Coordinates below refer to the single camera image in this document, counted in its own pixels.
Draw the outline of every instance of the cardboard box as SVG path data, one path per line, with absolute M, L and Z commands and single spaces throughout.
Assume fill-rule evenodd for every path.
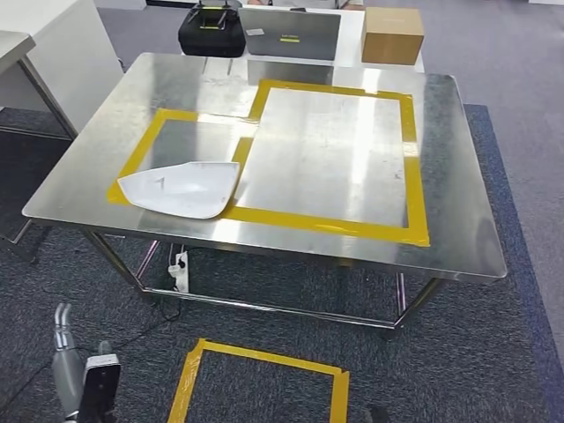
M 367 7 L 362 27 L 362 62 L 415 64 L 423 43 L 418 9 Z

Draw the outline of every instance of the laptop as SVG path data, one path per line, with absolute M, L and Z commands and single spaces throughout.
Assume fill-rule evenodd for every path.
M 239 10 L 251 55 L 334 60 L 341 16 L 307 11 Z

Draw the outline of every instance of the curved white paper sheet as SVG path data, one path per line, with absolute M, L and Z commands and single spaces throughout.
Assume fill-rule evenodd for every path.
M 226 208 L 239 163 L 191 161 L 130 174 L 118 180 L 127 201 L 143 209 L 190 219 L 210 219 Z

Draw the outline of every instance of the black bag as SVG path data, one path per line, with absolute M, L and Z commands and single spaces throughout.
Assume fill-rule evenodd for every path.
M 245 35 L 237 0 L 194 5 L 178 30 L 178 41 L 187 56 L 239 57 Z

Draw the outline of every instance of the yellow tape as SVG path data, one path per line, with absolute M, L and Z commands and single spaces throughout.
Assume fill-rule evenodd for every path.
M 205 344 L 205 339 L 199 339 L 194 349 L 186 354 L 184 367 L 180 374 L 180 380 L 178 382 L 178 387 L 176 388 L 171 413 L 168 415 L 168 423 L 184 423 Z
M 224 219 L 241 220 L 249 223 L 262 223 L 272 226 L 285 226 L 294 229 L 348 235 L 361 238 L 372 238 L 382 241 L 403 242 L 415 245 L 427 245 L 425 236 L 415 237 L 409 227 L 376 225 L 373 223 L 353 222 L 350 220 L 322 218 L 304 214 L 285 213 L 229 205 L 221 214 Z
M 286 89 L 312 93 L 331 93 L 360 97 L 371 97 L 385 100 L 396 100 L 399 104 L 402 142 L 404 146 L 404 172 L 407 227 L 386 226 L 365 222 L 354 222 L 341 219 L 329 219 L 318 216 L 307 216 L 296 213 L 270 211 L 249 207 L 239 207 L 233 200 L 220 215 L 223 219 L 233 219 L 249 223 L 271 226 L 285 226 L 293 229 L 309 230 L 327 234 L 348 235 L 371 238 L 381 241 L 402 242 L 419 247 L 429 246 L 427 219 L 423 195 L 419 156 L 417 150 L 417 134 L 413 111 L 413 100 L 409 94 L 378 91 L 367 93 L 359 88 L 349 88 L 332 85 L 305 84 L 299 82 L 262 79 L 259 82 L 253 104 L 246 118 L 239 116 L 199 114 L 182 110 L 159 109 L 153 122 L 141 138 L 131 156 L 124 165 L 118 178 L 132 174 L 143 161 L 146 151 L 157 137 L 165 120 L 180 120 L 191 122 L 215 122 L 226 124 L 250 124 L 248 134 L 239 138 L 232 160 L 239 163 L 240 179 L 252 147 L 256 125 L 262 117 L 270 89 Z M 112 204 L 128 204 L 115 180 L 107 191 L 108 201 Z
M 137 167 L 143 161 L 145 155 L 147 153 L 149 148 L 153 145 L 154 140 L 159 135 L 162 125 L 165 124 L 165 115 L 162 110 L 157 110 L 155 113 L 153 120 L 149 125 L 147 130 L 139 140 L 139 143 L 133 149 L 133 152 L 129 159 L 120 170 L 118 177 L 116 178 L 112 184 L 106 191 L 106 197 L 109 203 L 112 204 L 129 204 L 125 196 L 122 192 L 118 179 L 128 174 L 134 173 Z
M 171 407 L 168 423 L 184 423 L 198 374 L 199 362 L 204 351 L 224 353 L 247 359 L 267 361 L 282 366 L 303 368 L 311 372 L 333 376 L 329 423 L 346 423 L 349 403 L 349 372 L 339 367 L 328 366 L 314 361 L 294 359 L 284 355 L 249 350 L 233 345 L 217 344 L 200 338 L 198 344 L 186 355 L 184 367 L 178 381 L 178 387 Z
M 333 377 L 329 423 L 346 423 L 349 405 L 349 372 Z
M 325 364 L 315 363 L 313 361 L 306 361 L 286 357 L 284 355 L 272 354 L 268 352 L 249 350 L 239 346 L 217 344 L 215 342 L 205 341 L 205 348 L 216 353 L 224 353 L 230 355 L 237 355 L 238 357 L 245 357 L 248 359 L 255 359 L 261 361 L 268 361 L 270 363 L 282 364 L 283 366 L 304 368 L 312 372 L 323 373 L 325 375 L 341 375 L 341 370 L 338 367 L 328 366 Z

